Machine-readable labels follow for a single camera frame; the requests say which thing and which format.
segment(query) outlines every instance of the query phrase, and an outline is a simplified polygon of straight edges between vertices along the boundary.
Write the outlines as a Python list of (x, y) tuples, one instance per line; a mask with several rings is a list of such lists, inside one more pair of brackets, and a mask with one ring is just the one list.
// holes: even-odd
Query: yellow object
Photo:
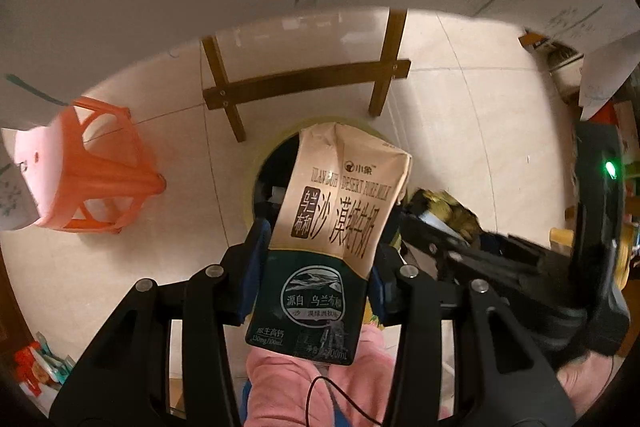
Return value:
[(380, 319), (378, 318), (378, 316), (375, 315), (373, 310), (371, 309), (371, 304), (369, 303), (368, 298), (367, 298), (367, 303), (364, 306), (364, 315), (362, 316), (362, 323), (373, 324), (377, 326), (380, 330), (385, 329), (385, 327), (382, 324), (380, 324)]
[[(622, 224), (622, 229), (620, 230), (618, 258), (616, 259), (616, 272), (614, 273), (616, 286), (621, 290), (626, 286), (626, 281), (629, 278), (629, 267), (635, 234), (636, 228), (632, 224)], [(574, 245), (574, 231), (567, 229), (551, 229), (549, 230), (549, 241), (571, 248)]]
[(422, 196), (429, 201), (429, 211), (443, 223), (464, 237), (468, 242), (476, 241), (482, 232), (478, 216), (463, 206), (448, 192), (423, 190)]

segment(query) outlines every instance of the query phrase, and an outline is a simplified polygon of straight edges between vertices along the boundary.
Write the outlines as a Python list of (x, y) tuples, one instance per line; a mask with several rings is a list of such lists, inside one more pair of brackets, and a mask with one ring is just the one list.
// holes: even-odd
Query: tile grout line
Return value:
[[(146, 118), (145, 120), (140, 120), (139, 122), (134, 122), (133, 125), (136, 126), (136, 125), (139, 125), (141, 123), (145, 123), (145, 122), (148, 122), (148, 121), (151, 121), (151, 120), (156, 120), (157, 118), (162, 118), (163, 116), (169, 116), (170, 114), (176, 114), (177, 112), (187, 111), (189, 109), (194, 109), (196, 107), (200, 107), (201, 105), (204, 105), (204, 102), (197, 103), (196, 105), (190, 105), (189, 107), (183, 107), (182, 109), (176, 109), (175, 111), (169, 111), (169, 112), (166, 112), (166, 113), (158, 114), (157, 116), (152, 116), (150, 118)], [(89, 143), (89, 142), (91, 142), (93, 140), (97, 140), (98, 138), (102, 138), (103, 136), (107, 136), (109, 134), (113, 134), (113, 133), (121, 131), (121, 130), (122, 130), (122, 128), (114, 129), (113, 131), (109, 131), (109, 132), (106, 132), (104, 134), (98, 134), (98, 136), (92, 136), (89, 140), (87, 140), (84, 143)]]
[(398, 109), (398, 101), (396, 100), (396, 94), (393, 90), (393, 85), (390, 86), (389, 88), (389, 93), (390, 93), (390, 97), (389, 97), (389, 115), (391, 117), (391, 122), (394, 126), (394, 130), (396, 131), (396, 135), (398, 136), (398, 142), (400, 144), (400, 148), (402, 149), (409, 149), (409, 140), (406, 137), (406, 130), (404, 128), (404, 123), (402, 123), (402, 119), (398, 119), (398, 121), (396, 122), (396, 118), (394, 118), (394, 111), (396, 113), (400, 113), (399, 109)]
[[(202, 81), (202, 45), (198, 44), (200, 49), (200, 53), (198, 57), (200, 57), (200, 89), (204, 90), (204, 85)], [(209, 145), (209, 129), (207, 128), (207, 105), (203, 102), (200, 104), (202, 106), (202, 118), (204, 120), (204, 134), (207, 139), (207, 155), (209, 156), (209, 169), (211, 171), (211, 180), (213, 181), (213, 192), (216, 195), (216, 203), (218, 204), (218, 212), (220, 213), (220, 225), (222, 226), (222, 232), (225, 234), (226, 247), (229, 248), (229, 238), (226, 235), (225, 228), (225, 218), (222, 216), (222, 205), (220, 203), (220, 198), (218, 197), (218, 186), (216, 185), (216, 177), (213, 174), (213, 160), (211, 159), (211, 146)]]
[[(51, 258), (51, 262), (52, 262), (52, 264), (53, 264), (54, 270), (55, 270), (56, 272), (59, 272), (59, 271), (60, 271), (60, 267), (59, 267), (59, 266), (58, 266), (58, 264), (56, 263), (56, 257), (55, 257), (55, 256), (53, 256), (53, 255), (51, 255), (51, 256), (50, 256), (50, 258)], [(78, 318), (76, 317), (76, 314), (73, 312), (73, 309), (72, 309), (72, 307), (71, 307), (71, 303), (69, 302), (69, 299), (68, 299), (68, 296), (67, 296), (67, 295), (65, 295), (64, 302), (65, 302), (65, 306), (66, 306), (66, 308), (67, 308), (67, 309), (66, 309), (66, 314), (67, 314), (67, 315), (69, 315), (69, 316), (71, 317), (71, 320), (72, 320), (72, 321), (73, 321), (73, 323), (76, 325), (76, 331), (80, 331), (80, 330), (81, 330), (80, 323), (79, 323), (79, 321), (78, 321)]]
[(469, 84), (466, 81), (465, 71), (463, 70), (462, 66), (460, 65), (460, 60), (458, 60), (458, 54), (456, 53), (456, 50), (453, 47), (453, 44), (451, 44), (451, 39), (449, 39), (449, 34), (447, 33), (447, 30), (445, 29), (444, 24), (442, 24), (442, 21), (440, 20), (440, 16), (436, 15), (436, 17), (438, 17), (438, 22), (440, 22), (440, 26), (442, 27), (442, 31), (444, 31), (444, 35), (447, 37), (447, 41), (449, 41), (449, 46), (451, 46), (451, 50), (453, 51), (454, 57), (456, 57), (456, 61), (458, 62), (460, 73), (462, 73), (462, 79), (465, 81), (466, 92), (469, 95), (469, 100), (471, 100), (471, 107), (474, 108), (474, 115), (476, 115), (476, 122), (478, 123), (478, 131), (480, 132), (480, 141), (482, 142), (482, 149), (484, 150), (484, 158), (486, 160), (486, 168), (489, 171), (489, 185), (491, 186), (491, 197), (492, 197), (492, 203), (494, 205), (495, 230), (497, 231), (498, 230), (498, 212), (497, 212), (497, 210), (495, 208), (494, 177), (491, 174), (491, 165), (489, 163), (489, 154), (486, 151), (486, 144), (484, 142), (484, 135), (482, 134), (482, 127), (480, 126), (480, 118), (478, 117), (478, 110), (476, 109), (476, 104), (474, 102), (474, 97), (471, 96), (471, 90), (469, 89)]
[[(455, 68), (411, 68), (411, 72), (413, 71), (455, 71), (461, 69), (460, 62), (458, 62), (458, 66)], [(540, 71), (536, 68), (511, 68), (511, 67), (499, 67), (499, 66), (476, 66), (474, 68), (464, 68), (465, 70), (479, 70), (479, 71), (489, 71), (489, 70), (505, 70), (505, 71), (535, 71), (536, 73), (548, 73), (548, 71)]]

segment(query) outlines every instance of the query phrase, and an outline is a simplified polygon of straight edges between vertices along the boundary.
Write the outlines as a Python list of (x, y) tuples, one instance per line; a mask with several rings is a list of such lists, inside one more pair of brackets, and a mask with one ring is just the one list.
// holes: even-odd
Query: green led light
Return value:
[(615, 165), (613, 165), (612, 162), (607, 162), (604, 164), (604, 168), (607, 169), (607, 172), (609, 173), (609, 176), (611, 176), (612, 180), (615, 180), (618, 178), (618, 173), (616, 172), (616, 167)]

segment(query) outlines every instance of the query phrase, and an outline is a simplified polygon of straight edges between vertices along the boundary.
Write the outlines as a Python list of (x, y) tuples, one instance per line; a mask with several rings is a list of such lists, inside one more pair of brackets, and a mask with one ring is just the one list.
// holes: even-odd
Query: snack package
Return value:
[(351, 126), (300, 131), (247, 343), (315, 362), (353, 362), (376, 246), (411, 161)]

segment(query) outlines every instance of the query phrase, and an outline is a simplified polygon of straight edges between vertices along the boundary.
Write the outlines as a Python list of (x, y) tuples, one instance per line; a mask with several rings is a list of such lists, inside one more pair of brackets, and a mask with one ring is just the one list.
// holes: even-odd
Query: tiled floor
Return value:
[[(375, 60), (386, 10), (257, 23), (218, 35), (232, 80), (278, 70)], [(393, 82), (380, 118), (367, 115), (371, 85), (335, 87), (239, 108), (248, 140), (236, 143), (197, 41), (122, 71), (87, 95), (130, 108), (153, 149), (166, 191), (148, 200), (119, 235), (73, 235), (29, 227), (0, 233), (2, 254), (28, 325), (77, 358), (141, 277), (183, 280), (219, 261), (247, 230), (248, 194), (260, 159), (300, 121), (357, 120), (414, 155), (412, 187), (444, 188), (485, 229), (548, 245), (564, 225), (572, 189), (571, 124), (547, 73), (521, 49), (520, 28), (410, 12), (401, 57), (409, 78)], [(90, 146), (117, 133), (92, 126)], [(243, 331), (228, 328), (232, 372), (244, 374)], [(179, 334), (172, 376), (179, 376)], [(398, 332), (385, 333), (391, 350)]]

